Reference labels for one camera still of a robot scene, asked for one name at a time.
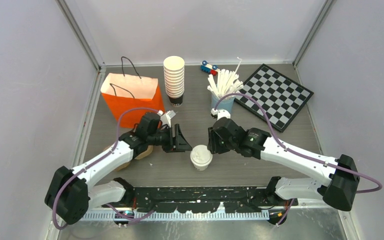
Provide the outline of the white paper coffee cup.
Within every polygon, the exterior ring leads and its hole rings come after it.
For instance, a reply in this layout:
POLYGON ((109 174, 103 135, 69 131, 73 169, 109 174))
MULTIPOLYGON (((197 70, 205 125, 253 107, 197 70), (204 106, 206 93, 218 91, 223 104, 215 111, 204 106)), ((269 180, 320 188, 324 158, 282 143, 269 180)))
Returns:
POLYGON ((198 170, 198 171, 204 171, 208 168, 208 166, 210 165, 210 163, 203 163, 203 164, 200 164, 200 163, 196 163, 196 162, 193 162, 192 163, 193 166, 198 170))

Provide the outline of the stack of paper cups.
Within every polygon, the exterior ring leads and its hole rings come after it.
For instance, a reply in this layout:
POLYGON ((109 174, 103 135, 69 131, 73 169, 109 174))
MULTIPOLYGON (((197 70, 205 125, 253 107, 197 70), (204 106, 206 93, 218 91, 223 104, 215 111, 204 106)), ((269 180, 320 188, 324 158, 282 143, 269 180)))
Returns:
POLYGON ((180 56, 169 56, 163 61, 165 92, 170 103, 179 107, 185 92, 185 61, 180 56))

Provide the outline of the white plastic cup lid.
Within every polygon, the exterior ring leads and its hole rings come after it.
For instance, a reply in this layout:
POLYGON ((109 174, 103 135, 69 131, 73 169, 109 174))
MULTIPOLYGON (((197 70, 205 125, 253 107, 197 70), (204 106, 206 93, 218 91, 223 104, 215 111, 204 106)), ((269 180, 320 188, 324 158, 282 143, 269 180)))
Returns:
POLYGON ((211 163, 213 159, 213 154, 207 149, 206 145, 197 145, 195 146, 190 153, 191 162, 205 164, 211 163))

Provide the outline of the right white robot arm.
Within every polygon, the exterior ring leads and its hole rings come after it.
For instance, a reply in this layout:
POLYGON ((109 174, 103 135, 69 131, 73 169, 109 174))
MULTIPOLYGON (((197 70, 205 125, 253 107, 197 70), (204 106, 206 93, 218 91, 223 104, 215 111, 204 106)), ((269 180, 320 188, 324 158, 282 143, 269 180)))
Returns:
POLYGON ((208 128, 208 150, 212 154, 234 151, 245 158, 270 161, 298 171, 305 178, 274 176, 265 190, 271 205, 283 200, 315 199, 341 211, 349 212, 354 203, 360 177, 352 157, 319 155, 283 141, 276 142, 267 131, 248 130, 232 119, 222 117, 208 128))

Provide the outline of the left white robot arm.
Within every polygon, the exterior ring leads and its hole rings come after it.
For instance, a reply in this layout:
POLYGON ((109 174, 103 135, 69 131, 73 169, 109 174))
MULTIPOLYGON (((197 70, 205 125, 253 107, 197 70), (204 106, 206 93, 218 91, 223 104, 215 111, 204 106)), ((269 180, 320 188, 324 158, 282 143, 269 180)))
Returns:
POLYGON ((54 226, 62 230, 57 218, 66 225, 77 223, 89 209, 110 203, 133 206, 135 188, 121 177, 106 184, 97 183, 122 165, 147 154, 152 146, 166 153, 189 152, 193 148, 181 132, 172 125, 175 112, 146 112, 132 130, 118 135, 109 149, 71 169, 58 168, 47 190, 44 203, 52 210, 54 226))

